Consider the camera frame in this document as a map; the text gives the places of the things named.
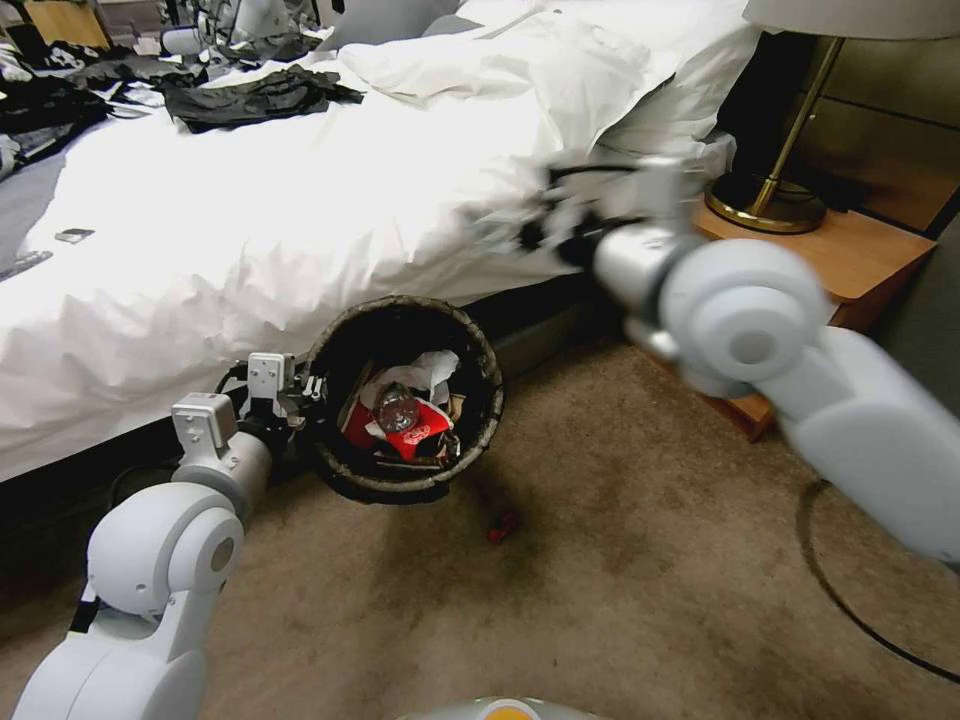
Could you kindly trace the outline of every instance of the wooden nightstand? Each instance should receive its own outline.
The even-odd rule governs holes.
[[[733,225],[701,204],[693,223],[711,240],[754,238],[793,250],[820,275],[837,306],[831,325],[866,331],[894,294],[916,272],[936,244],[855,212],[828,212],[819,228],[803,235],[768,235]],[[729,417],[751,442],[773,422],[770,403],[760,395],[734,400],[704,396]]]

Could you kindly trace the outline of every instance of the black trash can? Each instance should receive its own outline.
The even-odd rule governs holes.
[[[340,432],[338,416],[368,361],[374,371],[408,365],[421,353],[452,350],[460,359],[447,381],[466,397],[456,433],[461,452],[450,466],[387,467]],[[301,457],[335,491],[366,503],[412,504],[445,496],[450,481],[490,445],[503,410],[503,379],[493,348],[470,317],[430,298],[392,295],[347,310],[317,340],[309,373],[325,378],[326,402],[297,433]]]

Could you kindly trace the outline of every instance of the brass lamp base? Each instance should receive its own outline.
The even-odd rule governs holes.
[[[727,173],[707,188],[707,207],[724,220],[761,232],[796,235],[810,232],[823,222],[823,201],[806,188],[781,180],[759,212],[753,205],[763,190],[764,178]]]

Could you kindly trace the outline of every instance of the beige carpet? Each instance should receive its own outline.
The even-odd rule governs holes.
[[[779,440],[747,444],[612,342],[530,374],[508,403],[443,502],[363,507],[309,477],[270,492],[210,632],[204,718],[386,720],[499,693],[623,720],[960,716],[960,688],[867,639],[809,575],[794,515],[812,475]],[[481,477],[526,523],[501,547]],[[960,668],[953,575],[835,491],[814,527],[866,620]],[[0,607],[0,716],[79,582],[11,580],[26,590]]]

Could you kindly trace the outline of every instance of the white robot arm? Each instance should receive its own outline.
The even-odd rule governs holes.
[[[694,388],[766,395],[790,443],[824,478],[904,545],[960,569],[956,418],[870,340],[824,326],[826,298],[800,258],[761,241],[694,235],[695,195],[681,163],[654,158],[615,170],[625,185],[605,192],[612,222],[598,220],[591,203],[550,192],[542,212],[521,214],[522,244],[541,238],[578,258],[627,309],[627,335],[675,363]],[[14,720],[196,717],[202,640],[242,546],[241,520],[263,491],[273,438],[282,444],[285,429],[301,422],[285,394],[292,363],[251,355],[247,407],[266,422],[249,432],[237,430],[224,395],[193,394],[174,406],[185,451],[174,482],[137,493],[97,526],[77,617],[34,673]],[[317,400],[321,382],[293,390]],[[585,716],[501,699],[425,717]]]
[[[960,422],[864,336],[826,326],[815,272],[760,240],[691,238],[682,165],[648,160],[676,188],[613,230],[593,272],[631,313],[627,335],[709,395],[760,392],[792,447],[911,550],[960,569]]]

